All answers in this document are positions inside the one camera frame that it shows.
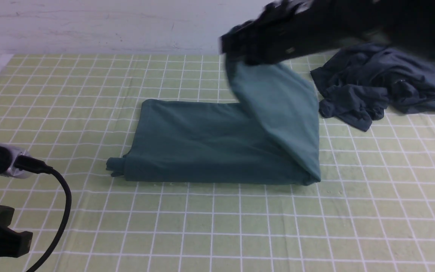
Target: folded shirt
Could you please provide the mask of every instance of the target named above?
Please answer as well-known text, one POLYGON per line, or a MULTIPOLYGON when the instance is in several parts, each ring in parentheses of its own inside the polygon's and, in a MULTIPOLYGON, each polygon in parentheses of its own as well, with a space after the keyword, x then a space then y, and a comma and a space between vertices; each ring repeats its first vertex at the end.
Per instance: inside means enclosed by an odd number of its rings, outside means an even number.
POLYGON ((316 93, 283 64, 226 59, 238 103, 143 102, 130 151, 107 170, 128 181, 302 184, 321 180, 316 93))

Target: table surface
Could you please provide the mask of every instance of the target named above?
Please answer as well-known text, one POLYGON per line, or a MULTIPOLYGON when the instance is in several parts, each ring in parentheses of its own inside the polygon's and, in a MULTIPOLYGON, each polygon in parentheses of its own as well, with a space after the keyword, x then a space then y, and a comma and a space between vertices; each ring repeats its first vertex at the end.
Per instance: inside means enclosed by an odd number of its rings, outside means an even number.
MULTIPOLYGON (((311 80, 329 58, 286 62, 311 80)), ((152 184, 112 178, 148 98, 234 102, 219 56, 15 55, 0 74, 0 142, 64 174, 71 222, 42 272, 435 272, 435 114, 385 118, 364 133, 320 118, 323 181, 308 187, 152 184)), ((56 232, 51 176, 0 177, 31 252, 56 232)))

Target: fabric fold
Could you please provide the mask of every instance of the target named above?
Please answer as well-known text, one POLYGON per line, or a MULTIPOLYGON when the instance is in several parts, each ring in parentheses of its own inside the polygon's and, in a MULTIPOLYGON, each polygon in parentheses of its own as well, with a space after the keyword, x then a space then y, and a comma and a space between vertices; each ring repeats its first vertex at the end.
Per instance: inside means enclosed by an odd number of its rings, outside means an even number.
POLYGON ((238 103, 149 99, 130 151, 107 170, 128 181, 302 184, 321 180, 316 93, 283 64, 226 59, 238 103))

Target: green grid mat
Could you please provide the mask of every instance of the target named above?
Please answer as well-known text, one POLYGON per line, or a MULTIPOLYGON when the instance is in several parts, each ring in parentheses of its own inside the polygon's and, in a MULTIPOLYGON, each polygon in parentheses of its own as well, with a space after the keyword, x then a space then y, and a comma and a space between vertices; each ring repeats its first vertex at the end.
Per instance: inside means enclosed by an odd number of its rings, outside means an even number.
MULTIPOLYGON (((329 58, 286 62, 311 81, 329 58)), ((435 272, 435 114, 387 110, 367 133, 320 119, 323 182, 150 184, 111 178, 148 98, 235 102, 219 56, 16 55, 0 75, 0 142, 66 177, 71 222, 42 272, 435 272)), ((12 227, 45 251, 64 194, 50 176, 0 177, 12 227)))

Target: white wall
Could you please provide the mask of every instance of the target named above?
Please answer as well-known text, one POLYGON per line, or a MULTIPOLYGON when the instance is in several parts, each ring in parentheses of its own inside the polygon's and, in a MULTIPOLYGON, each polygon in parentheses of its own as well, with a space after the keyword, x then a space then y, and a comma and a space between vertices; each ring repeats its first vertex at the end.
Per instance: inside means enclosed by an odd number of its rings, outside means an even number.
POLYGON ((0 54, 216 54, 271 0, 0 0, 0 54))

